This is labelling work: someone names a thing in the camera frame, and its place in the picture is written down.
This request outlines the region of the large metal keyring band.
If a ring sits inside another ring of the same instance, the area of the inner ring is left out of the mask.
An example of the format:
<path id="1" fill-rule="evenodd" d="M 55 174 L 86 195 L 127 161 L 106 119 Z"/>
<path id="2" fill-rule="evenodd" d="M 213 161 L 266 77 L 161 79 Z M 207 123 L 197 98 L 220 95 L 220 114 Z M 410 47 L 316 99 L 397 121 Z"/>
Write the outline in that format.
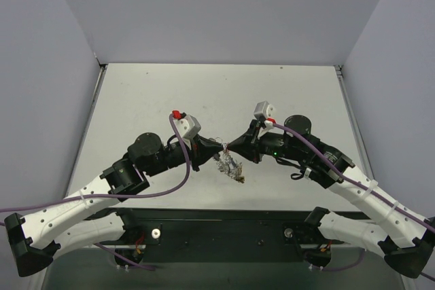
<path id="1" fill-rule="evenodd" d="M 217 137 L 214 139 L 218 143 L 221 143 L 222 145 L 226 144 L 220 137 Z M 224 153 L 223 151 L 219 153 L 218 156 L 213 157 L 213 160 L 215 161 L 217 165 L 217 169 L 224 173 L 226 176 L 231 178 L 232 180 L 236 181 L 235 178 L 242 175 L 243 171 L 243 165 L 241 162 L 237 162 L 229 153 Z M 236 168 L 233 168 L 230 165 L 230 162 L 235 162 L 237 164 Z"/>

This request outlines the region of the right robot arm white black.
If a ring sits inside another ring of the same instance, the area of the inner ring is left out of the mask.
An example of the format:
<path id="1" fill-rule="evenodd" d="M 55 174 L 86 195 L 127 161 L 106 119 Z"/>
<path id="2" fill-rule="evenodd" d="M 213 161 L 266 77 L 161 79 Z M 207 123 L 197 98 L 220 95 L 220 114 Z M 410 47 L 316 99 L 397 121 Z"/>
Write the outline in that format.
<path id="1" fill-rule="evenodd" d="M 256 164 L 264 155 L 297 162 L 305 179 L 346 199 L 371 220 L 363 223 L 316 208 L 308 218 L 312 228 L 328 240 L 379 255 L 408 278 L 423 272 L 434 251 L 434 219 L 406 208 L 343 152 L 313 136 L 309 118 L 293 115 L 282 125 L 272 118 L 252 120 L 227 148 Z"/>

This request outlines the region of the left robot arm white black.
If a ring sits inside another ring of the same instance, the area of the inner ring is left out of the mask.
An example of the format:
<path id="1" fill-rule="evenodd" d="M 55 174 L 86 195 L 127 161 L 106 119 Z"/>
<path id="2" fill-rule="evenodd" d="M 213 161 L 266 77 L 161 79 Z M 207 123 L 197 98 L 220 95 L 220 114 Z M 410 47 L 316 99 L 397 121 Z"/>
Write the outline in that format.
<path id="1" fill-rule="evenodd" d="M 136 138 L 122 159 L 60 202 L 41 210 L 31 209 L 28 215 L 8 215 L 4 225 L 18 275 L 36 274 L 61 255 L 90 244 L 136 241 L 141 231 L 128 215 L 111 213 L 94 220 L 90 216 L 140 198 L 140 192 L 150 185 L 148 177 L 182 164 L 188 172 L 198 171 L 223 149 L 221 144 L 199 135 L 165 145 L 157 134 L 147 132 Z"/>

